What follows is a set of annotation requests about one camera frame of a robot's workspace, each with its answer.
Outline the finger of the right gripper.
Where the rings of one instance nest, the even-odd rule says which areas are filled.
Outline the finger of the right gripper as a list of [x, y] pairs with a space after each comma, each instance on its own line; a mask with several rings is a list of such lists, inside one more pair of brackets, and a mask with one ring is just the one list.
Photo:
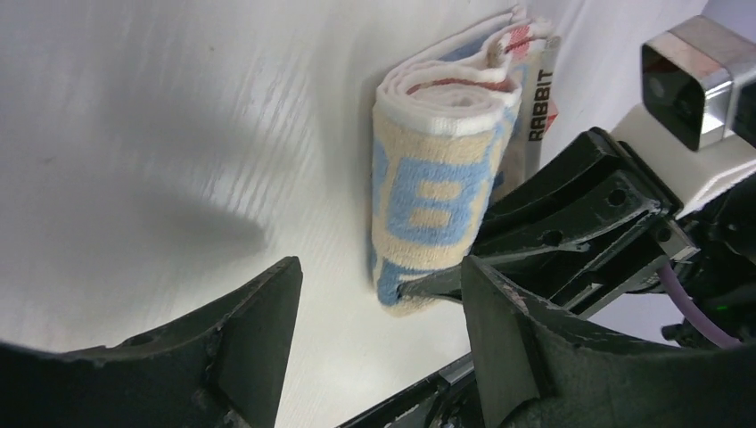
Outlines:
[[401, 284], [401, 298], [426, 298], [462, 302], [461, 265], [434, 272], [430, 275]]

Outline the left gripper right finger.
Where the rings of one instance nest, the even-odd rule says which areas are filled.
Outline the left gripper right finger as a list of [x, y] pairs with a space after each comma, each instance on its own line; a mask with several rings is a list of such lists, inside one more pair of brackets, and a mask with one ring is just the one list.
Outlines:
[[488, 427], [752, 427], [755, 348], [688, 350], [574, 316], [481, 259], [461, 265]]

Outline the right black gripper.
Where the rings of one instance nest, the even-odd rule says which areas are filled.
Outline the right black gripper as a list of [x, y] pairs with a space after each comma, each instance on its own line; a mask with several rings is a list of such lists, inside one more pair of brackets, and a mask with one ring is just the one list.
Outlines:
[[627, 143], [591, 128], [488, 208], [472, 254], [486, 274], [590, 317], [696, 253], [679, 206]]

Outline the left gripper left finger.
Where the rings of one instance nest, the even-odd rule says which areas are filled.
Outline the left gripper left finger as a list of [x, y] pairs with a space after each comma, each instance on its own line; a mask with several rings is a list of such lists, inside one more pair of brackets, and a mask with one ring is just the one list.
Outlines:
[[120, 345], [1, 347], [4, 427], [271, 427], [302, 285], [286, 257], [240, 288]]

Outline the rabbit print towel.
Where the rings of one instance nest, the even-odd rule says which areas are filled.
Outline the rabbit print towel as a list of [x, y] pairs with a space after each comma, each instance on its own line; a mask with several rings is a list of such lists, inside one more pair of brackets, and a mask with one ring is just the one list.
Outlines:
[[557, 111], [561, 39], [516, 5], [404, 60], [375, 91], [371, 269], [395, 316], [425, 308], [402, 284], [467, 255], [486, 209], [538, 168]]

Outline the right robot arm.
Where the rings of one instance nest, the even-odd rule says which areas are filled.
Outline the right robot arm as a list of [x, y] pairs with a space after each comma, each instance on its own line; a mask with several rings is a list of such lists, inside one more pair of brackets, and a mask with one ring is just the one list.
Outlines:
[[624, 294], [662, 292], [657, 271], [667, 264], [703, 314], [751, 340], [754, 202], [747, 179], [683, 214], [629, 144], [591, 128], [486, 210], [468, 254], [581, 317]]

